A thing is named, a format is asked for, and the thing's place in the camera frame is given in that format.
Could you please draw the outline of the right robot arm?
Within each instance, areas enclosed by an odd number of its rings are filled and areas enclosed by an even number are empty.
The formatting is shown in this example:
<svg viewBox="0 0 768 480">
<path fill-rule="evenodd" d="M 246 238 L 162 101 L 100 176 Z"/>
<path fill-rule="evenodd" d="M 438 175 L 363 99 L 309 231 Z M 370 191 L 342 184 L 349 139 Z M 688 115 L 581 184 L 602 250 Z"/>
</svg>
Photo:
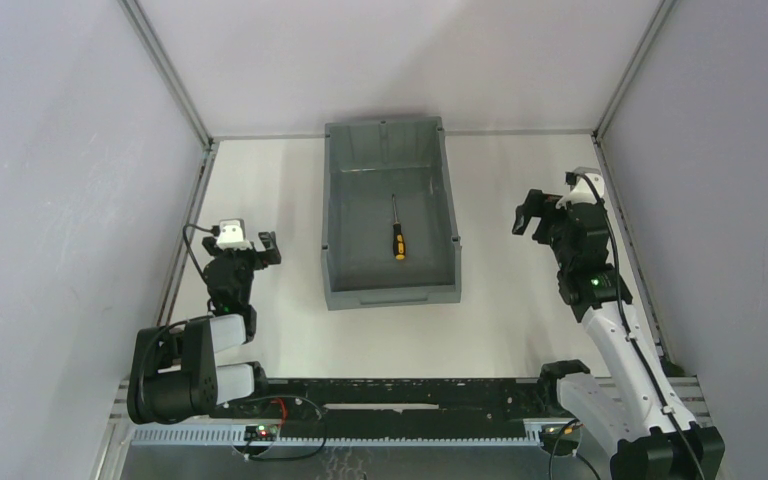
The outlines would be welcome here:
<svg viewBox="0 0 768 480">
<path fill-rule="evenodd" d="M 620 395 L 614 401 L 580 360 L 549 363 L 541 379 L 557 407 L 583 424 L 606 456 L 612 479 L 714 479 L 725 453 L 714 426 L 681 400 L 644 338 L 619 269 L 616 238 L 602 199 L 574 203 L 530 190 L 512 232 L 551 248 L 562 300 L 596 345 Z"/>
</svg>

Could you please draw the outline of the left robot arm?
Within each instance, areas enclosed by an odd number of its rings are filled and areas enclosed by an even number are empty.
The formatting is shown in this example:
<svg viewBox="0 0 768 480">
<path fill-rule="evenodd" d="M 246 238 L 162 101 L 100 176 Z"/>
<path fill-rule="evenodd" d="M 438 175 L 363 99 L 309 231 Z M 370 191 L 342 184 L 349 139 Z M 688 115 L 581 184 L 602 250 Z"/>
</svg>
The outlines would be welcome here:
<svg viewBox="0 0 768 480">
<path fill-rule="evenodd" d="M 215 227 L 202 240 L 211 257 L 200 270 L 209 296 L 207 314 L 138 332 L 126 395 L 134 423 L 179 423 L 265 392 L 267 378 L 258 361 L 220 366 L 216 360 L 218 353 L 253 341 L 254 274 L 281 262 L 275 234 L 258 237 L 262 250 Z"/>
</svg>

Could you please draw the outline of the yellow black screwdriver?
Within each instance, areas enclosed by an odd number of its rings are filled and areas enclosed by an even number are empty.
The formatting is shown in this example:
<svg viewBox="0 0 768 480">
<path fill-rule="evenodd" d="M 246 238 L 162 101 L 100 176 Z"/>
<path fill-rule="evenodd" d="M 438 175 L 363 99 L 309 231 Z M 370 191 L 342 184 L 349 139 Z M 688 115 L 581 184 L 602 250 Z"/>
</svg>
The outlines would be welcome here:
<svg viewBox="0 0 768 480">
<path fill-rule="evenodd" d="M 392 243 L 392 249 L 393 249 L 393 256 L 396 260 L 405 260 L 407 256 L 406 252 L 406 243 L 404 240 L 404 235 L 402 231 L 402 226 L 399 221 L 398 217 L 398 207 L 397 207 L 397 200 L 396 195 L 391 195 L 391 203 L 392 203 L 392 209 L 393 209 L 393 243 Z"/>
</svg>

